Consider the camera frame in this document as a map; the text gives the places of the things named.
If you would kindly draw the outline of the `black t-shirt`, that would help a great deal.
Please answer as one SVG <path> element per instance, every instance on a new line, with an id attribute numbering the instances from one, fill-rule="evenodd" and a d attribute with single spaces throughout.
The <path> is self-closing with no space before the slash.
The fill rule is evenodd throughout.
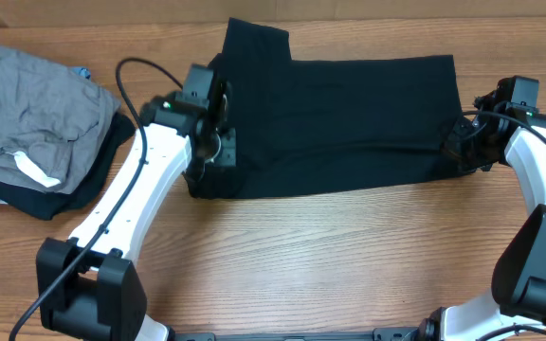
<path id="1" fill-rule="evenodd" d="M 462 113 L 449 55 L 296 61 L 289 35 L 230 19 L 210 67 L 231 86 L 236 163 L 207 167 L 201 199 L 294 197 L 456 177 L 441 146 Z"/>

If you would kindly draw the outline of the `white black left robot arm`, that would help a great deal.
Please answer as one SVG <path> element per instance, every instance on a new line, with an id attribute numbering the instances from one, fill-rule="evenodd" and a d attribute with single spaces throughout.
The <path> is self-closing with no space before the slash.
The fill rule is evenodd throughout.
<path id="1" fill-rule="evenodd" d="M 164 197 L 179 177 L 196 182 L 228 165 L 228 98 L 173 93 L 147 103 L 132 150 L 92 212 L 36 257 L 39 313 L 51 331 L 81 340 L 173 340 L 149 317 L 137 261 Z"/>

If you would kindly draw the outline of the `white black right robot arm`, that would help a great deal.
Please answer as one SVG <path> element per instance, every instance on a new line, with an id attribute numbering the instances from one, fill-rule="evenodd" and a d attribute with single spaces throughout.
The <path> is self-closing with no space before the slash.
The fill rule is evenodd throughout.
<path id="1" fill-rule="evenodd" d="M 457 306 L 440 308 L 396 339 L 503 340 L 522 332 L 546 336 L 546 116 L 508 106 L 477 111 L 478 129 L 450 145 L 463 166 L 495 162 L 513 169 L 528 218 L 495 265 L 490 288 Z"/>

